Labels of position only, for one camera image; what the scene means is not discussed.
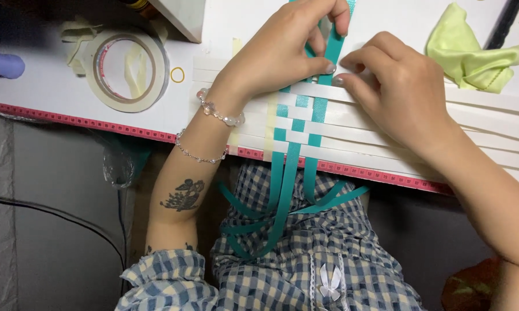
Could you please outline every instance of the cable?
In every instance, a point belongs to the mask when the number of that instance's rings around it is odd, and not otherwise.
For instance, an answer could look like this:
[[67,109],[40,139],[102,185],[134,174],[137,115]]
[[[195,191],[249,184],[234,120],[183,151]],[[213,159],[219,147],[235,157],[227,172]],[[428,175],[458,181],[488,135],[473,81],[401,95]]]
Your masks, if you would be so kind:
[[66,213],[65,211],[58,210],[56,208],[51,208],[49,206],[42,205],[42,204],[18,201],[18,200],[7,199],[7,198],[2,198],[2,197],[0,197],[0,204],[17,206],[20,208],[30,208],[32,210],[38,210],[38,211],[41,211],[41,212],[44,212],[44,213],[47,213],[50,215],[60,217],[64,220],[69,221],[70,223],[74,223],[85,229],[89,229],[90,231],[96,233],[99,237],[106,240],[106,242],[108,242],[113,247],[113,249],[116,251],[116,253],[119,256],[119,260],[121,261],[121,267],[125,271],[125,261],[123,260],[123,256],[121,255],[121,252],[117,249],[116,245],[113,243],[113,240],[108,236],[108,234],[105,233],[105,231],[102,228],[98,227],[97,225],[90,223],[84,219],[81,219],[77,216],[71,215],[70,213]]
[[[119,217],[119,225],[121,226],[121,232],[123,233],[123,252],[125,255],[125,260],[123,264],[127,265],[127,234],[125,232],[125,223],[123,222],[123,216],[121,215],[121,190],[117,191],[117,215]],[[125,280],[121,280],[121,294],[120,297],[123,296],[123,285],[125,284]]]

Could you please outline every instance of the checkered dress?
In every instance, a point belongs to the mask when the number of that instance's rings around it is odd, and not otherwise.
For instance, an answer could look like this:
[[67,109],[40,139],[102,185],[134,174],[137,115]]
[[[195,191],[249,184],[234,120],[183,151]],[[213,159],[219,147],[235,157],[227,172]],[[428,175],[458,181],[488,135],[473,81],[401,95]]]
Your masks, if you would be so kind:
[[[335,177],[318,172],[316,199],[331,190]],[[291,211],[310,205],[303,179],[300,170]],[[269,181],[269,168],[249,162],[241,168],[235,196],[264,212]],[[339,195],[353,189],[348,182]],[[223,226],[254,222],[231,208]],[[269,232],[266,226],[238,236],[238,242],[254,253],[267,243]],[[261,258],[240,259],[225,236],[217,240],[211,256],[219,290],[204,282],[204,258],[198,253],[158,251],[123,273],[135,287],[116,310],[424,310],[419,295],[404,282],[399,263],[378,244],[359,198],[317,214],[289,215],[283,236]]]

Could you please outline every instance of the sleeve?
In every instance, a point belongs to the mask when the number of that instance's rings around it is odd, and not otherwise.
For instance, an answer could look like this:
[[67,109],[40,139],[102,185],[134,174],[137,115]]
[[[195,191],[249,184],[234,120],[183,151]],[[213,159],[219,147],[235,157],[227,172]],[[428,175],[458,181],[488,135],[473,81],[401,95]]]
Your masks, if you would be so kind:
[[142,257],[121,275],[134,288],[116,311],[213,310],[219,292],[204,281],[204,266],[204,257],[195,251],[164,250]]

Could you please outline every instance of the green cloth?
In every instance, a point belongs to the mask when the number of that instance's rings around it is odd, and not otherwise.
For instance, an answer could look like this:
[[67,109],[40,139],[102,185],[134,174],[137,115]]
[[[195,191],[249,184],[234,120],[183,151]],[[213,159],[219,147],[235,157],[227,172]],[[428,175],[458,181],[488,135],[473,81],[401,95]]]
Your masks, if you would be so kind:
[[507,49],[483,50],[465,12],[451,3],[430,35],[426,53],[460,88],[500,93],[519,65],[519,45]]

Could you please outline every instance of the beaded bracelet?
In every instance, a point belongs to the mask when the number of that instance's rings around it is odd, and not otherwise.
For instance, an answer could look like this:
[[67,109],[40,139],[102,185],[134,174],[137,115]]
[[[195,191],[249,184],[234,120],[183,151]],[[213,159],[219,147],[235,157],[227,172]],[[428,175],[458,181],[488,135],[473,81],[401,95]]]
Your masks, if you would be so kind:
[[200,104],[204,108],[204,114],[206,116],[213,115],[219,120],[225,122],[228,126],[236,126],[240,127],[244,122],[246,122],[246,118],[244,117],[244,112],[242,112],[238,117],[223,117],[219,111],[215,110],[215,105],[212,102],[206,102],[206,95],[208,94],[208,88],[202,88],[196,94],[196,97],[200,100]]
[[181,135],[182,135],[182,133],[184,133],[185,130],[186,130],[186,129],[183,128],[183,129],[181,130],[181,132],[180,132],[180,133],[177,133],[177,136],[175,137],[175,145],[177,145],[177,147],[179,147],[179,149],[181,149],[182,153],[183,153],[185,156],[187,155],[187,156],[191,157],[192,159],[195,159],[195,160],[198,161],[198,162],[209,162],[209,163],[211,163],[211,164],[215,164],[215,162],[217,162],[217,161],[221,161],[221,160],[224,160],[224,159],[225,159],[225,157],[227,156],[227,153],[228,153],[228,148],[225,148],[225,151],[223,152],[223,155],[222,155],[221,157],[219,157],[219,158],[217,158],[217,159],[211,159],[211,160],[206,160],[206,159],[202,159],[202,158],[199,158],[199,157],[195,157],[194,155],[190,154],[190,153],[188,152],[188,150],[183,149],[183,147],[181,147],[181,143],[179,142],[179,138],[181,138]]

